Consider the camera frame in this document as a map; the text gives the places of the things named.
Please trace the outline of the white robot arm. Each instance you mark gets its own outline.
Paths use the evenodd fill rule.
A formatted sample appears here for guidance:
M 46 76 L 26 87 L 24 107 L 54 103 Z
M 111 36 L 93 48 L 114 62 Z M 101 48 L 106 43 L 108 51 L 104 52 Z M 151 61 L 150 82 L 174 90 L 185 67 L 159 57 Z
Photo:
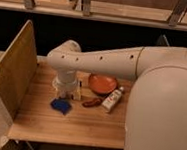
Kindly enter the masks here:
M 77 71 L 134 82 L 124 150 L 187 150 L 187 48 L 142 46 L 85 53 L 70 40 L 52 49 L 47 63 L 62 88 L 75 81 Z

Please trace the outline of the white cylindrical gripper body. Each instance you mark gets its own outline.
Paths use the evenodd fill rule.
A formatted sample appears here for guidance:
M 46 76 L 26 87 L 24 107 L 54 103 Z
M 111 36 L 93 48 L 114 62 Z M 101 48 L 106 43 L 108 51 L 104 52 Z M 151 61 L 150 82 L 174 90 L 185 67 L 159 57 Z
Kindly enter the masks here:
M 60 98 L 69 97 L 78 87 L 78 78 L 75 70 L 58 70 L 56 77 L 52 81 L 52 86 L 56 89 Z

